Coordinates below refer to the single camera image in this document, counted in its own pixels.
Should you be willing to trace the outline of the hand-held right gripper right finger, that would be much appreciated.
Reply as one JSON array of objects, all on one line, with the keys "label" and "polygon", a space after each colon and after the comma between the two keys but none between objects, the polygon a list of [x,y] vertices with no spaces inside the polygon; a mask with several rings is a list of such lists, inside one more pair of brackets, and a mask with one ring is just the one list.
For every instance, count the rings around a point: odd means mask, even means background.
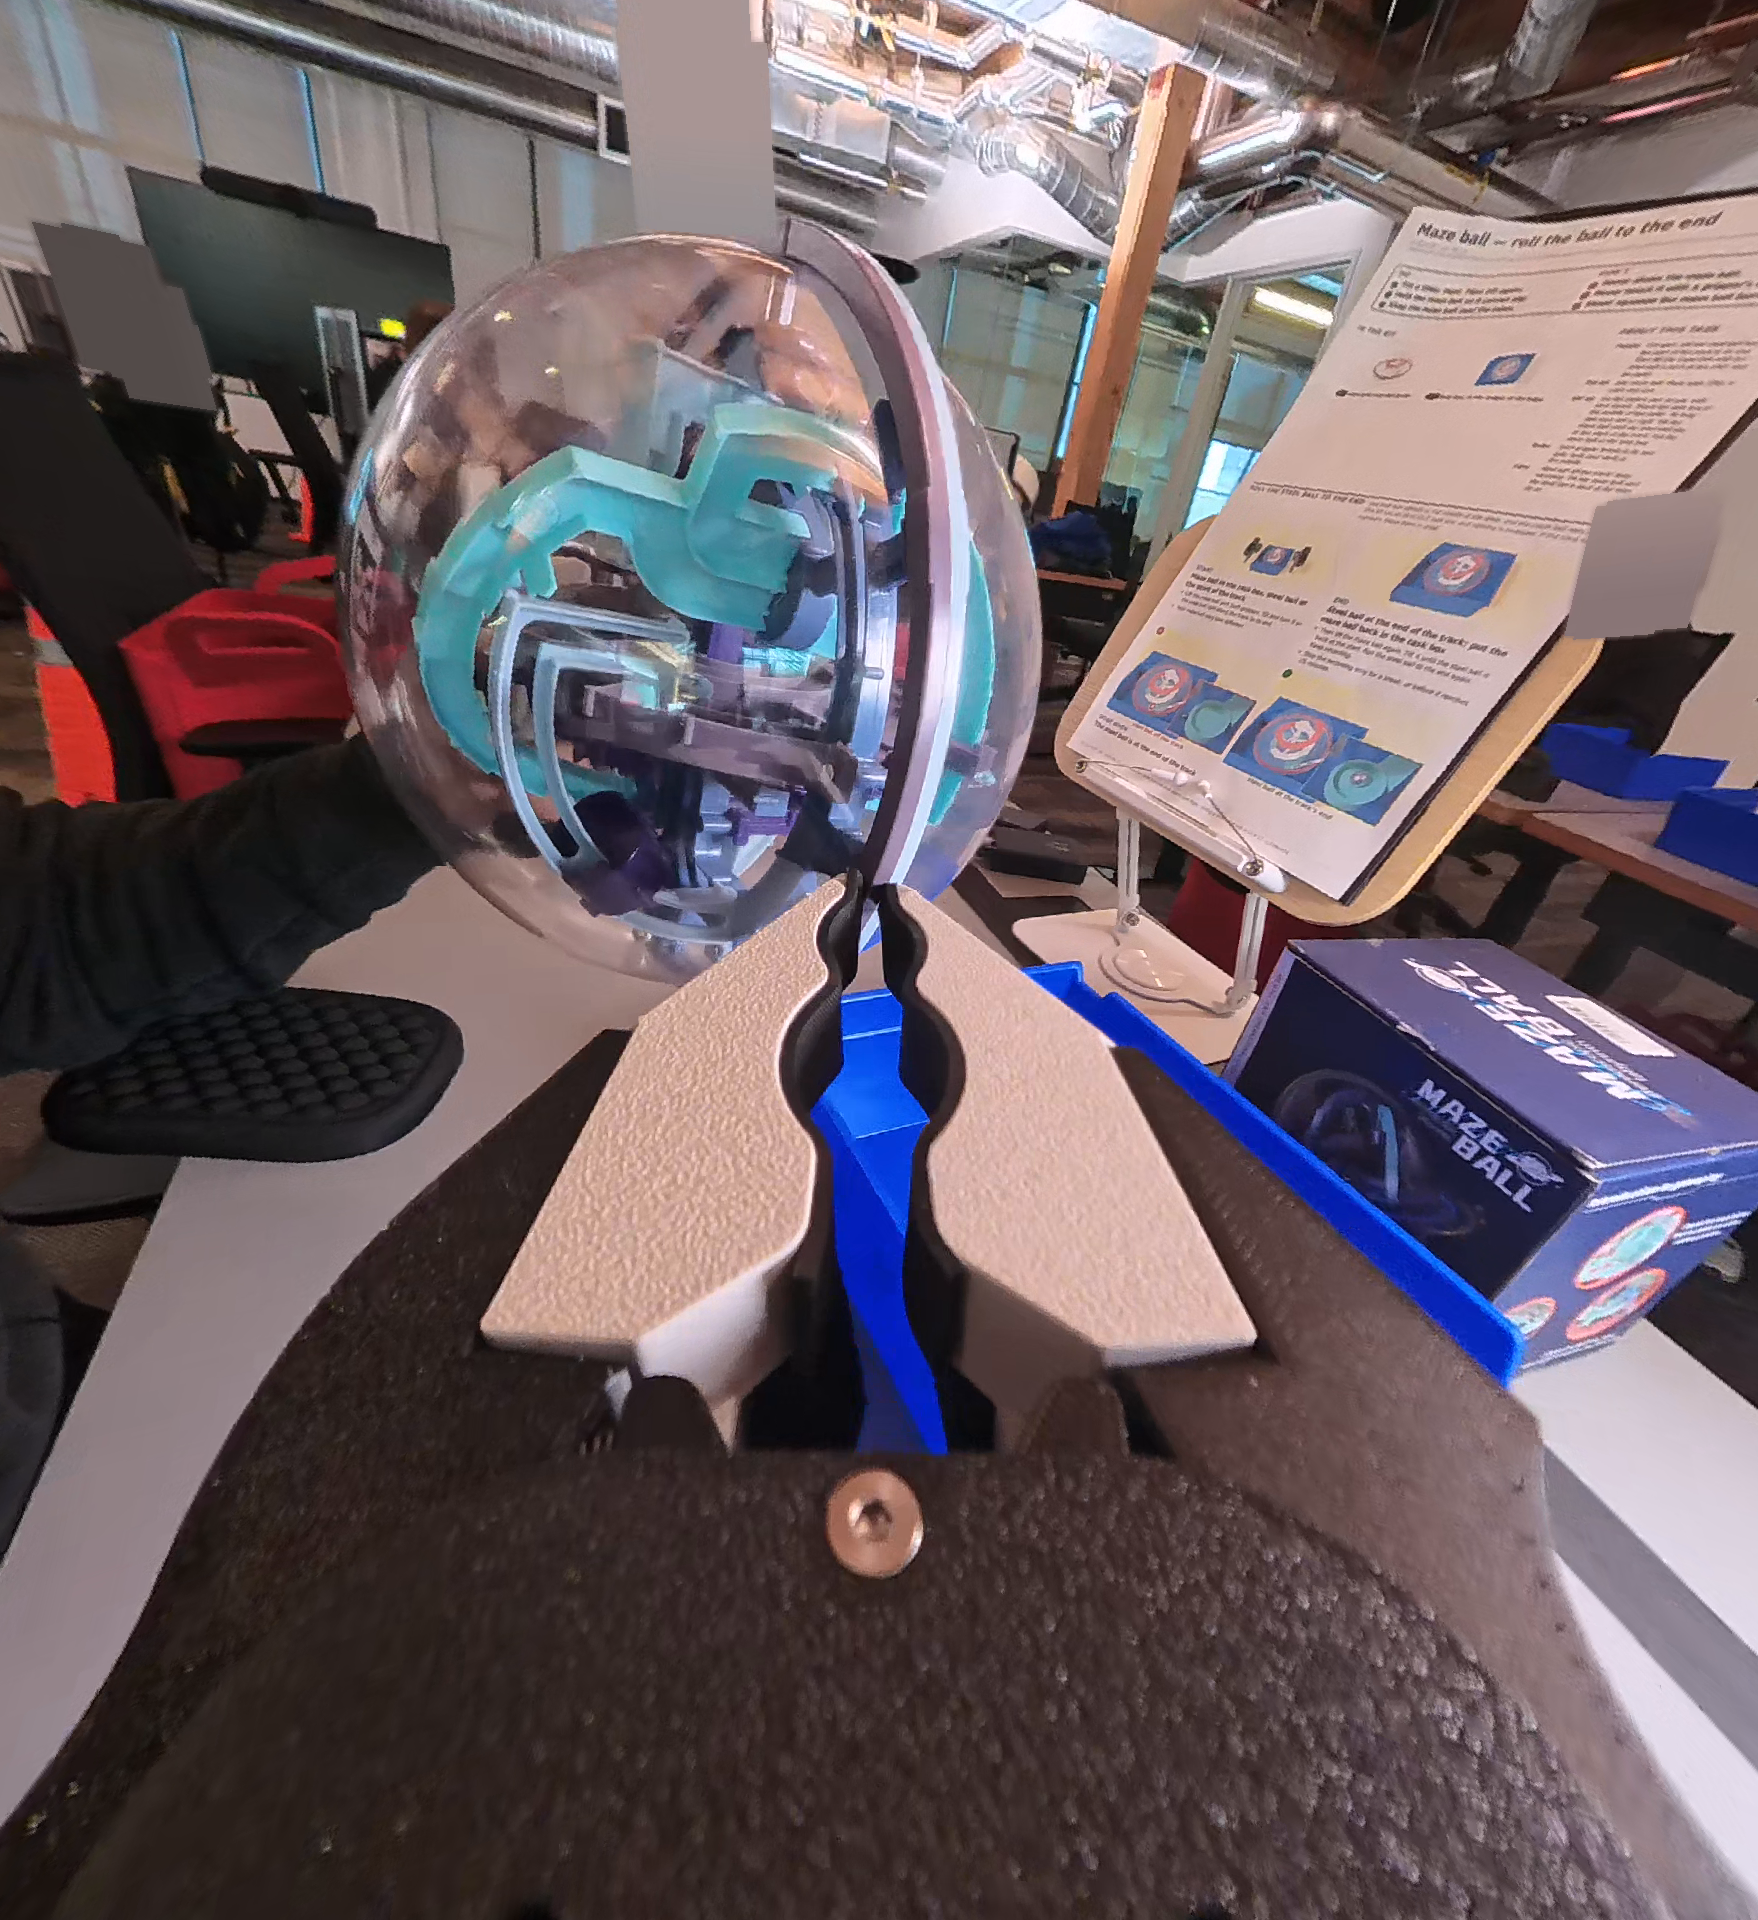
[{"label": "hand-held right gripper right finger", "polygon": [[899,1080],[924,1114],[903,1300],[947,1421],[1027,1421],[1066,1380],[1255,1345],[1089,1020],[919,894],[886,895],[886,985]]}]

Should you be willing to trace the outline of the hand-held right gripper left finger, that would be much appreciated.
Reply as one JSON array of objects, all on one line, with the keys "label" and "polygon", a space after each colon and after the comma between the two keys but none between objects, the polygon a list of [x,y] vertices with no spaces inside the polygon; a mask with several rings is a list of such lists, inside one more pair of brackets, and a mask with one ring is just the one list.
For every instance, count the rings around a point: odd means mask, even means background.
[{"label": "hand-held right gripper left finger", "polygon": [[626,1036],[483,1311],[501,1352],[685,1380],[748,1437],[855,1437],[859,1347],[813,1110],[859,886],[822,880]]}]

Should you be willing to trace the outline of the blue plastic bin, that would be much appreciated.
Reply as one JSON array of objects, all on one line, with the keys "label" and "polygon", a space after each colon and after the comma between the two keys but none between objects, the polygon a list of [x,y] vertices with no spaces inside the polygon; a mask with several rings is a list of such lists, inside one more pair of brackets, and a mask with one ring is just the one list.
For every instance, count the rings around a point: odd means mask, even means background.
[{"label": "blue plastic bin", "polygon": [[[1255,1110],[1145,1013],[1097,994],[1079,964],[1041,964],[1026,980],[1093,1024],[1114,1049],[1142,1054],[1214,1118],[1254,1163],[1315,1212],[1439,1329],[1505,1387],[1519,1336],[1418,1241],[1343,1185],[1297,1139]],[[832,1166],[835,1238],[866,1392],[860,1452],[945,1452],[932,1372],[907,1323],[901,1265],[923,1108],[899,1080],[901,1011],[889,990],[841,1003],[843,1068],[813,1108]]]}]

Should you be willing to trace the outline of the clear plastic maze ball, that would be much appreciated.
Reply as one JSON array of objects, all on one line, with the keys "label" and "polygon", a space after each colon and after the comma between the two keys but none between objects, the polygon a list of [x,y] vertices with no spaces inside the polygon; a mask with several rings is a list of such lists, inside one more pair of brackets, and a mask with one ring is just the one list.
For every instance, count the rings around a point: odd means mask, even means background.
[{"label": "clear plastic maze ball", "polygon": [[607,972],[680,983],[848,872],[944,895],[1027,748],[1005,462],[896,274],[804,220],[463,302],[381,402],[339,565],[395,796]]}]

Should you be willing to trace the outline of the person's left forearm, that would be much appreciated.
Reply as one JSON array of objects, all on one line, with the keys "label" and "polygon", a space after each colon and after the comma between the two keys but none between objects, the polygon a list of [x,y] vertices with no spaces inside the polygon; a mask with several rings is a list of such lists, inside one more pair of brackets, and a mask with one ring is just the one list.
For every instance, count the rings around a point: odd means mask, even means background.
[{"label": "person's left forearm", "polygon": [[440,862],[358,736],[189,802],[0,789],[0,1078],[280,987]]}]

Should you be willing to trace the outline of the black mesh pad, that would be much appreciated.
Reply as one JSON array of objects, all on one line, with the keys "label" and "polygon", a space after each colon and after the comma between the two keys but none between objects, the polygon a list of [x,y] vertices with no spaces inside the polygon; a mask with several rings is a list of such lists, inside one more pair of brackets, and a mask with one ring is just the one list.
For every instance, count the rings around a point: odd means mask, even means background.
[{"label": "black mesh pad", "polygon": [[161,1020],[59,1073],[42,1123],[87,1154],[343,1163],[411,1135],[462,1062],[458,1020],[433,1007],[284,987]]}]

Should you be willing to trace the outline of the dark blue cardboard box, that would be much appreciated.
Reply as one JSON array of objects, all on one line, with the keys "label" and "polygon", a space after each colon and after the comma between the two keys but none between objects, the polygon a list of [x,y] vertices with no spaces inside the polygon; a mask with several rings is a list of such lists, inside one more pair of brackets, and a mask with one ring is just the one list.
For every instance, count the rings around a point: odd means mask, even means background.
[{"label": "dark blue cardboard box", "polygon": [[1225,1080],[1521,1372],[1621,1340],[1758,1210],[1758,1092],[1485,943],[1289,944]]}]

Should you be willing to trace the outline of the instruction sheet on stand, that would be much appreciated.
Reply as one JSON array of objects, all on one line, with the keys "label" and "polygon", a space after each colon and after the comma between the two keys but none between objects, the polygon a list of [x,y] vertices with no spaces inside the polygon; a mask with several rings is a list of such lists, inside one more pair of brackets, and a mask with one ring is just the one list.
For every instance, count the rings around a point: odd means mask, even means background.
[{"label": "instruction sheet on stand", "polygon": [[[1178,572],[1206,530],[1207,520],[1201,520],[1153,562],[1056,733],[1057,772],[1103,797],[1114,813],[1117,901],[1026,918],[1014,926],[1014,935],[1043,964],[1079,964],[1093,990],[1126,998],[1180,1042],[1203,1042],[1201,1059],[1217,1064],[1258,994],[1255,969],[1269,910],[1278,906],[1310,928],[1344,932],[1407,899],[1440,853],[1478,823],[1503,775],[1586,680],[1604,645],[1600,640],[1553,640],[1461,763],[1426,792],[1418,820],[1388,847],[1356,898],[1341,901],[1285,874],[1276,853],[1264,850],[1228,811],[1216,776],[1159,765],[1141,768],[1075,744],[1104,696],[1117,690],[1134,643],[1155,637],[1159,611],[1173,600]],[[1207,962],[1141,907],[1142,830],[1243,888],[1229,972]]]}]

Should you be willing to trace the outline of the red chair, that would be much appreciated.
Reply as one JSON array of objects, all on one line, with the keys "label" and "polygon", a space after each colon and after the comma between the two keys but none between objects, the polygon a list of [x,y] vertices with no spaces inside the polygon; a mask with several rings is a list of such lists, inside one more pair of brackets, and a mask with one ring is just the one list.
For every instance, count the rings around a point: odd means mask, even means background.
[{"label": "red chair", "polygon": [[352,723],[329,557],[195,594],[123,637],[119,657],[175,800],[336,744]]}]

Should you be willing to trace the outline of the small blue bin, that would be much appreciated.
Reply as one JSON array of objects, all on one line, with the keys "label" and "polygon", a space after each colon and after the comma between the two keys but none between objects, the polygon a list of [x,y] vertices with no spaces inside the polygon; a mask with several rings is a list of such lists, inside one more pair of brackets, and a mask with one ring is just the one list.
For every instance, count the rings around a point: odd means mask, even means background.
[{"label": "small blue bin", "polygon": [[1560,723],[1541,731],[1537,747],[1560,782],[1628,805],[1668,805],[1687,790],[1716,787],[1728,770],[1721,758],[1637,747],[1625,729]]},{"label": "small blue bin", "polygon": [[1758,789],[1691,787],[1678,792],[1655,847],[1758,889]]}]

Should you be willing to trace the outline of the orange traffic cone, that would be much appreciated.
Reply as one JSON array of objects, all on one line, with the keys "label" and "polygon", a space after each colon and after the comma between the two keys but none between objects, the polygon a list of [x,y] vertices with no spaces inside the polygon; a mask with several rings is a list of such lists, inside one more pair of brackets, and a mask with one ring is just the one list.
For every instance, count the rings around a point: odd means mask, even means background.
[{"label": "orange traffic cone", "polygon": [[113,803],[113,751],[84,677],[31,606],[24,617],[53,797],[71,808]]}]

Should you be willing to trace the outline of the printed instruction sheet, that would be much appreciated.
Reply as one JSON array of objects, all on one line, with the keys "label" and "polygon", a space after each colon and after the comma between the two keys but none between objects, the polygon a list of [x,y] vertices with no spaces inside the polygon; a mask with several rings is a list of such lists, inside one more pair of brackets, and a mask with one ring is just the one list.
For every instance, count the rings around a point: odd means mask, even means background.
[{"label": "printed instruction sheet", "polygon": [[1064,776],[1346,903],[1568,629],[1594,512],[1758,415],[1758,187],[1416,208],[1249,475],[1112,637]]}]

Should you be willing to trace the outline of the black office chair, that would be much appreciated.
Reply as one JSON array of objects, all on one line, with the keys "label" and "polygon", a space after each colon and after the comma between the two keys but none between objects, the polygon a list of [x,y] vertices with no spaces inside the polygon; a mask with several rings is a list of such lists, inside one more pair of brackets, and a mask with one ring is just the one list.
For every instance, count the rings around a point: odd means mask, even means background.
[{"label": "black office chair", "polygon": [[0,563],[93,701],[114,800],[171,800],[120,643],[214,579],[50,357],[0,354]]}]

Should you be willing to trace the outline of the large dark screen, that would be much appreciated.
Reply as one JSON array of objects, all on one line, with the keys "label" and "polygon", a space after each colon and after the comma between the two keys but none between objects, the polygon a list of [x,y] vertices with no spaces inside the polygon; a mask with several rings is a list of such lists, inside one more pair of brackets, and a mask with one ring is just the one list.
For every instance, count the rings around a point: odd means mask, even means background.
[{"label": "large dark screen", "polygon": [[125,181],[142,244],[186,302],[214,373],[280,367],[316,400],[319,307],[348,308],[377,335],[419,300],[455,300],[444,244],[339,220],[341,205],[325,197],[235,199],[140,167]]}]

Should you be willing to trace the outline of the silver ceiling duct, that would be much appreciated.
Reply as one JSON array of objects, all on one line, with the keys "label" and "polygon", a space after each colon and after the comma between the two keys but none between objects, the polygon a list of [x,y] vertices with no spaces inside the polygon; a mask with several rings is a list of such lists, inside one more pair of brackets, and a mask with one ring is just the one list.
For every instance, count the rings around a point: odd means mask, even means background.
[{"label": "silver ceiling duct", "polygon": [[[626,174],[619,4],[129,4],[379,83]],[[1012,180],[1099,242],[1141,74],[992,4],[745,4],[768,60],[771,208],[872,241],[953,167]]]}]

